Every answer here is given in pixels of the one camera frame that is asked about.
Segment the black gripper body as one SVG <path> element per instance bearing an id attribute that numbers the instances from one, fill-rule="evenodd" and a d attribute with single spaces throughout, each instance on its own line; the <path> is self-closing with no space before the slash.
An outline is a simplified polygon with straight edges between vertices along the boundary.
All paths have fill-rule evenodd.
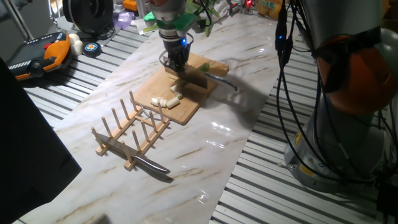
<path id="1" fill-rule="evenodd" d="M 167 55 L 169 60 L 174 61 L 182 61 L 181 54 L 184 50 L 189 50 L 190 53 L 190 44 L 187 42 L 186 37 L 179 38 L 174 41 L 164 41 L 164 47 L 167 51 Z"/>

